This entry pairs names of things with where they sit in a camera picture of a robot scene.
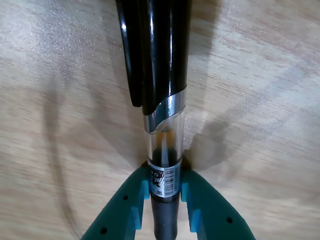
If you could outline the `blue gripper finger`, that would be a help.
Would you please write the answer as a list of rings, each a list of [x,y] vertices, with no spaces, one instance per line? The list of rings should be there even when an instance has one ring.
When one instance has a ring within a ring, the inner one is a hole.
[[[133,240],[142,228],[144,201],[150,198],[147,167],[135,170],[102,209],[83,240]]]
[[[187,203],[190,232],[199,240],[254,240],[244,218],[201,175],[181,172],[181,201]]]

